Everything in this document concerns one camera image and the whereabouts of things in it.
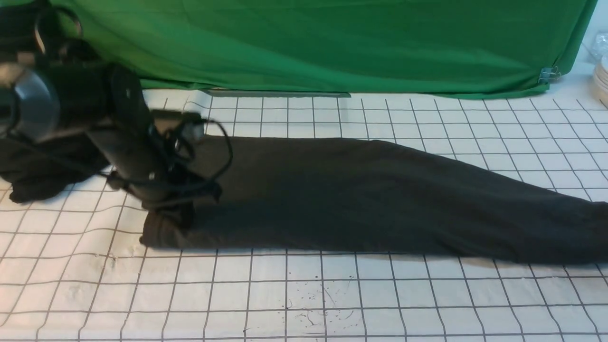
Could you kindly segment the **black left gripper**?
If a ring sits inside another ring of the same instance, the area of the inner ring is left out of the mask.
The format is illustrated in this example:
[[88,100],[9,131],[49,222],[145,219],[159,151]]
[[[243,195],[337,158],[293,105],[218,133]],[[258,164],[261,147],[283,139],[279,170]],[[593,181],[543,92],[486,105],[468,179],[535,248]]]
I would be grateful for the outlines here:
[[194,161],[194,142],[177,132],[162,136],[155,125],[135,133],[116,126],[90,130],[88,138],[113,165],[109,175],[113,188],[135,196],[144,209],[164,209],[164,217],[178,229],[190,229],[195,200],[217,203],[222,171],[202,177],[189,170]]

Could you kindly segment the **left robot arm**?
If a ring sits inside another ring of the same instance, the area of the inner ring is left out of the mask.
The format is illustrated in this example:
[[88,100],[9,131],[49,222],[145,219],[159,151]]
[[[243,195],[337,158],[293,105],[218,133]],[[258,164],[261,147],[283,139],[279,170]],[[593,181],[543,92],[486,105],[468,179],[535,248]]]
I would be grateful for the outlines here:
[[210,121],[151,110],[137,75],[102,61],[76,14],[48,0],[1,8],[1,178],[13,203],[51,199],[93,176],[189,228],[195,201],[217,203],[224,169],[188,169]]

